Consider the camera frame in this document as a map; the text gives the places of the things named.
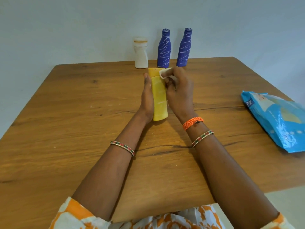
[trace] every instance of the orange bracelet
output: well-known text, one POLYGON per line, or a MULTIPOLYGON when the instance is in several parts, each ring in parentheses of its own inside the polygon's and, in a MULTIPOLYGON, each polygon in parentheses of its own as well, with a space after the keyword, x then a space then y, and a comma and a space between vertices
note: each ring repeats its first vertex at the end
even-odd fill
POLYGON ((189 127, 191 127, 192 125, 194 124, 197 124, 199 122, 203 122, 204 120, 201 118, 201 117, 194 117, 192 119, 189 119, 188 121, 186 121, 184 124, 183 124, 183 128, 184 130, 186 131, 189 127))

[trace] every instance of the white floor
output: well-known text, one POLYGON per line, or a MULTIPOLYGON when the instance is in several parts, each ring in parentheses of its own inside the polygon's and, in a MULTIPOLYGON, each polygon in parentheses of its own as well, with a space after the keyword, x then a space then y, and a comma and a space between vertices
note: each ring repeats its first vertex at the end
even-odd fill
MULTIPOLYGON (((295 228, 305 228, 305 186, 267 193, 266 196, 295 228)), ((219 205, 213 205, 226 229, 233 229, 219 205)))

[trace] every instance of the white bottle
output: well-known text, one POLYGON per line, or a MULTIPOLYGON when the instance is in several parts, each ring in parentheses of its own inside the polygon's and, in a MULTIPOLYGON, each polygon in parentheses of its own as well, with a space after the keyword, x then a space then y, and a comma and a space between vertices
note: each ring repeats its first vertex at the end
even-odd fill
POLYGON ((134 50, 135 50, 135 68, 147 68, 147 38, 135 37, 134 50))

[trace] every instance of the bottle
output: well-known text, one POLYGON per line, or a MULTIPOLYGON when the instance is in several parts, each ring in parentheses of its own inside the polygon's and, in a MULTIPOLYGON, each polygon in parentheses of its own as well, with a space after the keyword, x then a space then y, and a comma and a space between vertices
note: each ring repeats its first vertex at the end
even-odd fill
POLYGON ((170 30, 162 30, 162 38, 158 46, 157 67, 168 68, 170 64, 170 30))
POLYGON ((134 50, 135 50, 135 68, 147 68, 147 38, 135 37, 134 38, 134 50))
POLYGON ((192 36, 192 29, 185 28, 184 35, 180 43, 178 58, 177 58, 177 66, 186 66, 189 59, 189 54, 191 50, 191 36, 192 36))

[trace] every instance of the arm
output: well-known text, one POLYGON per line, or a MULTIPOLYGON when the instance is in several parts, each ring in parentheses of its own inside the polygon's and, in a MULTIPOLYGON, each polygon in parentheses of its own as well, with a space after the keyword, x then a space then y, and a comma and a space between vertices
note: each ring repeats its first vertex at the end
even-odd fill
MULTIPOLYGON (((142 103, 120 135, 116 138, 132 150, 147 123, 153 118, 154 104, 151 92, 151 78, 145 73, 142 103)), ((86 175, 72 198, 82 204, 96 217, 110 220, 126 175, 131 153, 111 145, 86 175)))
MULTIPOLYGON (((174 84, 170 78, 165 80, 168 104, 183 124, 197 116, 193 109, 193 82, 180 67, 168 70, 163 76, 169 75, 175 75, 178 83, 174 84)), ((200 122, 186 132, 193 142, 208 130, 200 122)), ((234 228, 261 228, 277 218, 279 212, 213 134, 195 149, 213 195, 234 228)))

